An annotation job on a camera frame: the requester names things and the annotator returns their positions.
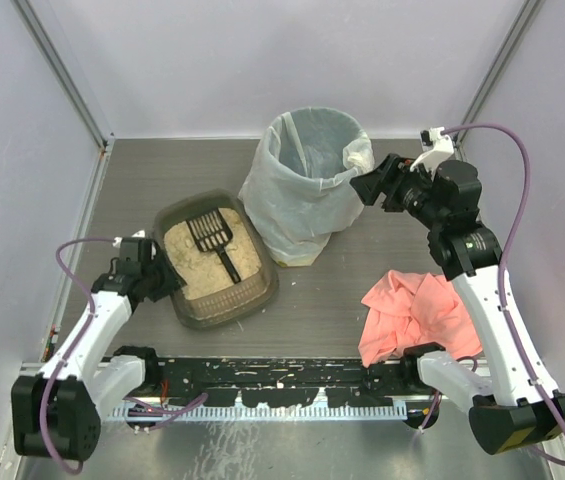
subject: white panel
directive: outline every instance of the white panel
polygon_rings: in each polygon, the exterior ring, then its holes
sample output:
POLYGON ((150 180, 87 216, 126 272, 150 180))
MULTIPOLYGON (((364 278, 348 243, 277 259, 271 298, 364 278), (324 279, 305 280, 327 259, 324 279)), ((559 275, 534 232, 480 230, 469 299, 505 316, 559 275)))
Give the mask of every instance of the white panel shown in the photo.
POLYGON ((376 137, 454 124, 523 3, 46 2, 118 138, 259 136, 306 105, 376 137))
MULTIPOLYGON (((510 126, 531 154, 511 281, 538 351, 565 391, 565 2, 542 7, 479 120, 510 126)), ((497 132, 472 133, 466 153, 484 183, 485 219, 503 242, 521 191, 519 153, 497 132)))
POLYGON ((9 1, 0 0, 0 448, 23 360, 37 359, 97 148, 9 1))

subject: metal floor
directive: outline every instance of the metal floor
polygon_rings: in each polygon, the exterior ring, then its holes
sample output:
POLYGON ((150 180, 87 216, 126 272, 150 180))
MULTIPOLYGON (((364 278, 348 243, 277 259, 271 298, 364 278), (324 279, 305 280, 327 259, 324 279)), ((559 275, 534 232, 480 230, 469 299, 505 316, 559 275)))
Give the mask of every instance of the metal floor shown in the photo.
MULTIPOLYGON (((151 230, 156 213, 190 195, 224 188, 237 194, 257 145, 253 140, 118 140, 89 236, 151 230)), ((419 142, 375 141, 376 161, 388 152, 418 155, 419 142)), ((92 282, 115 251, 87 245, 78 275, 92 282)), ((241 327, 195 331, 176 319, 169 300, 147 302, 116 336, 153 346, 160 356, 356 357, 364 326, 364 294, 389 269, 438 272, 426 230, 405 214, 366 208, 335 234, 311 267, 279 269, 274 303, 241 327)), ((73 289, 61 326, 68 335, 85 307, 73 289)), ((97 479, 456 479, 542 480, 546 464, 526 452, 490 457, 477 446, 467 418, 445 405, 423 437, 401 422, 174 425, 134 436, 123 426, 101 440, 83 478, 97 479)), ((65 478, 48 461, 27 459, 20 478, 65 478)))

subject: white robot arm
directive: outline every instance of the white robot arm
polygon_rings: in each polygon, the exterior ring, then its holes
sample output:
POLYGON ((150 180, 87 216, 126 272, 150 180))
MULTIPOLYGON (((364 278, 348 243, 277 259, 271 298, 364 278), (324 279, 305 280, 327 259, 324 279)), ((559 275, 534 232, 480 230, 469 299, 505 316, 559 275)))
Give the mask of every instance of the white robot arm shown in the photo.
POLYGON ((116 243, 120 254, 112 262, 115 266, 91 290, 96 308, 88 330, 83 327, 89 321, 89 307, 38 374, 21 375, 11 389, 14 446, 20 455, 49 456, 38 420, 48 382, 52 381, 48 434, 63 459, 84 461, 93 453, 101 422, 113 408, 129 392, 152 392, 162 381, 157 354, 148 347, 121 347, 104 369, 98 369, 113 337, 139 303, 146 298, 157 301, 184 285, 155 241, 136 235, 116 243))
POLYGON ((405 350, 406 376, 444 393, 468 414, 473 434, 488 453, 542 442, 561 432, 536 385, 541 384, 565 421, 565 394, 546 370, 529 337, 505 272, 508 310, 523 351, 538 377, 530 377, 503 311, 498 287, 501 249, 478 219, 482 185, 469 163, 449 160, 444 128, 422 134, 430 150, 418 159, 389 154, 351 185, 365 205, 385 195, 387 212, 407 211, 429 230, 429 251, 464 302, 478 333, 491 377, 461 366, 439 345, 405 350))

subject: litter scoop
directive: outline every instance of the litter scoop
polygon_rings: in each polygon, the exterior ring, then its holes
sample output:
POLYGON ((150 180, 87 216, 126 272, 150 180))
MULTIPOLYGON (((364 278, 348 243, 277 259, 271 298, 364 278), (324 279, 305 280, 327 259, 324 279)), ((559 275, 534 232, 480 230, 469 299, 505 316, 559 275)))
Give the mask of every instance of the litter scoop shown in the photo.
POLYGON ((202 215, 188 218, 186 224, 198 250, 217 253, 233 283, 240 283, 242 279, 224 249, 233 240, 233 232, 220 211, 214 208, 202 215))

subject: trash bag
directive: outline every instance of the trash bag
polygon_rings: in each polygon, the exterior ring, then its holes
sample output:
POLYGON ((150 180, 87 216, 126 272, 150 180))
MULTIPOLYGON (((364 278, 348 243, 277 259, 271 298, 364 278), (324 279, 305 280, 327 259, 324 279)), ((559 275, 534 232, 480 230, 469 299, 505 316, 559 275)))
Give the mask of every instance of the trash bag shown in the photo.
POLYGON ((354 118, 303 108, 266 130, 239 198, 278 264, 311 265, 331 233, 362 212, 349 181, 373 167, 371 141, 354 118))

